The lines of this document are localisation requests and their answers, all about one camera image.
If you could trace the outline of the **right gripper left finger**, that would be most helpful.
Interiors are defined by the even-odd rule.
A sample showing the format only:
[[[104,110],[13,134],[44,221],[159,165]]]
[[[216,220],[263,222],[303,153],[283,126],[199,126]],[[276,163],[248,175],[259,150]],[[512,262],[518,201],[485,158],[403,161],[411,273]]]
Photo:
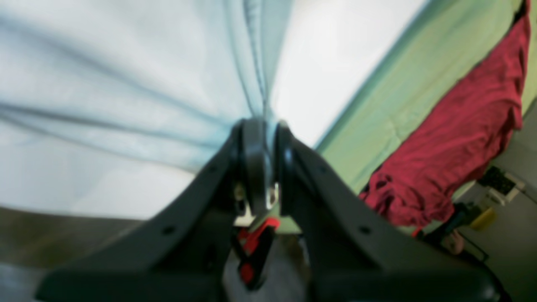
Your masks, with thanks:
[[[125,237],[48,273],[42,302],[227,302],[234,222],[267,211],[270,170],[259,118],[244,119],[192,183]]]

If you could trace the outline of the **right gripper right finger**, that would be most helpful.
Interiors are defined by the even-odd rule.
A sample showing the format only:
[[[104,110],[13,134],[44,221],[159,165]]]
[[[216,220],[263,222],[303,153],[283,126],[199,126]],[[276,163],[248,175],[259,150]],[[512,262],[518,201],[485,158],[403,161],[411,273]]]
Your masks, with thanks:
[[[275,155],[281,214],[307,245],[309,302],[499,301],[489,273],[402,234],[283,122]]]

